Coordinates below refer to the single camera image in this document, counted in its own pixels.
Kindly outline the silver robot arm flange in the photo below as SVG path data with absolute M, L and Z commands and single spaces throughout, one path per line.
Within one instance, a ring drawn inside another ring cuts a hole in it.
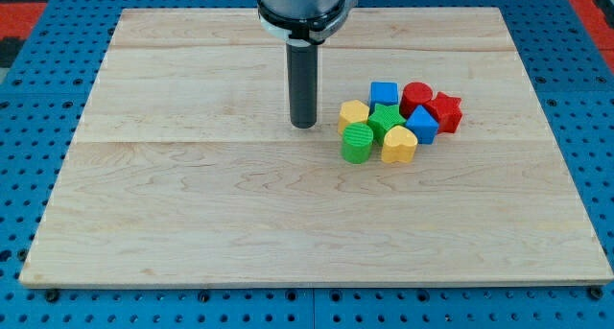
M 321 45 L 339 31 L 359 0 L 256 0 L 264 30 L 294 47 Z

